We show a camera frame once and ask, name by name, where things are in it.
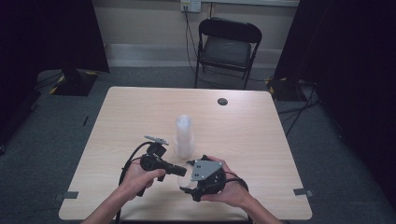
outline gray carpet floor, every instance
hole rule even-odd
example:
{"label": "gray carpet floor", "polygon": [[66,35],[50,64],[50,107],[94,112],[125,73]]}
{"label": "gray carpet floor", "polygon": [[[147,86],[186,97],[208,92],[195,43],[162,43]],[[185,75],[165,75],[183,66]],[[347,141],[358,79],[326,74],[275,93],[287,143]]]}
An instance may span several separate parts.
{"label": "gray carpet floor", "polygon": [[[58,72],[43,72],[38,80]],[[266,91],[263,80],[273,73],[274,69],[253,69],[247,89]],[[88,96],[49,94],[55,78],[39,82],[42,94],[35,110],[0,157],[0,223],[73,223],[59,219],[62,202],[56,195],[67,191],[110,87],[193,87],[189,67],[111,68],[109,74],[99,75]],[[199,82],[199,88],[238,89],[243,83],[240,77],[211,72],[202,78],[211,83]],[[305,87],[304,92],[308,96],[310,88]],[[278,111],[304,105],[275,104]],[[285,132],[293,121],[290,115],[280,116]],[[381,188],[339,139],[333,120],[321,105],[305,110],[287,138],[304,187],[315,193],[309,198],[313,217],[290,223],[396,223],[395,211]]]}

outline chair seat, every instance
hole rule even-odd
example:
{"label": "chair seat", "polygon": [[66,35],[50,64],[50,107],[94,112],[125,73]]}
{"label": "chair seat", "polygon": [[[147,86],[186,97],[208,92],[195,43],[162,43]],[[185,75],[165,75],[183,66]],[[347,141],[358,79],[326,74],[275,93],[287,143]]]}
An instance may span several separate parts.
{"label": "chair seat", "polygon": [[250,51],[249,43],[210,36],[206,40],[201,62],[248,69]]}

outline chair backrest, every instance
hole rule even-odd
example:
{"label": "chair backrest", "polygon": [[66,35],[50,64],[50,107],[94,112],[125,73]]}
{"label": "chair backrest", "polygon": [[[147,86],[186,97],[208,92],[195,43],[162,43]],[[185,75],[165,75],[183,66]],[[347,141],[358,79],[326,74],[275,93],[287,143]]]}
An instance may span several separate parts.
{"label": "chair backrest", "polygon": [[199,35],[211,35],[220,38],[260,44],[262,32],[248,22],[229,21],[221,18],[209,18],[201,21]]}

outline black backdrop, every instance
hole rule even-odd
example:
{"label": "black backdrop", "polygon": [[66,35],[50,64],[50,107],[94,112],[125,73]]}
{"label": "black backdrop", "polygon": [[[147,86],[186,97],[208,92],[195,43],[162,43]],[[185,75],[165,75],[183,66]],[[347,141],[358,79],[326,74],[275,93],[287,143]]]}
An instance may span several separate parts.
{"label": "black backdrop", "polygon": [[91,0],[3,0],[0,8],[0,132],[41,71],[108,72]]}
{"label": "black backdrop", "polygon": [[301,0],[275,79],[318,83],[322,104],[396,208],[396,2]]}

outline silver metal part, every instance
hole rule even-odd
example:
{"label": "silver metal part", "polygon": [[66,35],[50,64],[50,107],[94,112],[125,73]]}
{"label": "silver metal part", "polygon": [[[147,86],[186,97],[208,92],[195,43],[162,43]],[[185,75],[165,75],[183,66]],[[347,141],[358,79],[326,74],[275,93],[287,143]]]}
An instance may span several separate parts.
{"label": "silver metal part", "polygon": [[218,161],[195,161],[192,169],[191,181],[205,180],[222,167]]}
{"label": "silver metal part", "polygon": [[145,135],[145,138],[147,138],[147,139],[149,139],[151,141],[154,141],[156,143],[169,146],[169,143],[166,140],[164,140],[164,139],[152,137],[152,136],[149,136],[149,135]]}

